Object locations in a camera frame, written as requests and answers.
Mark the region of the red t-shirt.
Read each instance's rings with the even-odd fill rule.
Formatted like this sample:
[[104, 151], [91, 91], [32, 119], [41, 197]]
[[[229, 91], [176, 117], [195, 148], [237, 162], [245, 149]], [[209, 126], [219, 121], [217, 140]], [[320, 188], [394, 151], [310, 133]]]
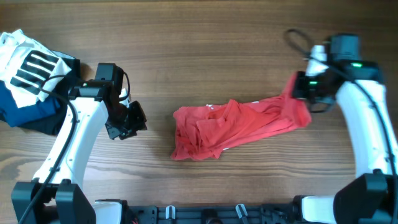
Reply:
[[263, 100], [224, 105], [183, 106], [176, 121], [173, 160], [217, 159], [229, 148], [308, 126], [312, 117], [305, 103], [292, 96], [299, 73], [293, 74], [282, 93]]

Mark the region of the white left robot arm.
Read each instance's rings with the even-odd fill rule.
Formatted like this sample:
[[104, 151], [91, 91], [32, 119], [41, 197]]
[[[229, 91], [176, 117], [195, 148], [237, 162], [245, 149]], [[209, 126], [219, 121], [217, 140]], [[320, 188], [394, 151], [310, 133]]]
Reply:
[[12, 203], [19, 223], [121, 222], [115, 202], [91, 205], [82, 192], [83, 178], [96, 138], [105, 127], [110, 139], [133, 137], [146, 129], [137, 101], [130, 101], [112, 81], [77, 83], [65, 102], [67, 115], [46, 160], [29, 182], [18, 182]]

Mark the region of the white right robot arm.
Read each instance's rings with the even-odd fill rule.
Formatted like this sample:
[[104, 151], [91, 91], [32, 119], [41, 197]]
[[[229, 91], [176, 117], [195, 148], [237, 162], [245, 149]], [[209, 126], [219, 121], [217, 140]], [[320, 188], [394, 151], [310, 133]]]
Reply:
[[313, 58], [295, 80], [294, 97], [341, 108], [356, 163], [356, 178], [335, 195], [297, 199], [301, 221], [397, 223], [397, 140], [385, 93], [374, 62]]

